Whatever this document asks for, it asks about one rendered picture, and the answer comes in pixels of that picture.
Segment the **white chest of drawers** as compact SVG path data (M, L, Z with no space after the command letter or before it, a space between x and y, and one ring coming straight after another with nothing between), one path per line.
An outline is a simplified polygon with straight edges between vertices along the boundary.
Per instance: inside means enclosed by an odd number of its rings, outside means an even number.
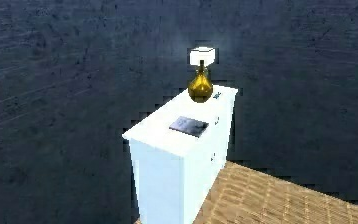
M237 93L216 85L210 99L196 103L184 91L122 135L129 141L142 224L193 224L226 164ZM199 138L171 130L180 116L209 126Z

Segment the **dark grey flat book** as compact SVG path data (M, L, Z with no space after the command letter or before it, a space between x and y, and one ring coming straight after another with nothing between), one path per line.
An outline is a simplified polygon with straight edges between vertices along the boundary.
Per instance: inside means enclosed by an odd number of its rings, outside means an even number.
M207 122L180 116L169 126L169 128L199 138L208 126L209 124Z

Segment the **gold table lamp white shade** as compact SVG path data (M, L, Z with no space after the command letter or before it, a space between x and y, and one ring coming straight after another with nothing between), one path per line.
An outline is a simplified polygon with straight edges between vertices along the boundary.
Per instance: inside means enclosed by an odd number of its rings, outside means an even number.
M213 84L209 77L208 66L215 61L216 50L200 46L189 53L189 64L196 67L195 77L188 84L190 98L196 103L205 103L213 93Z

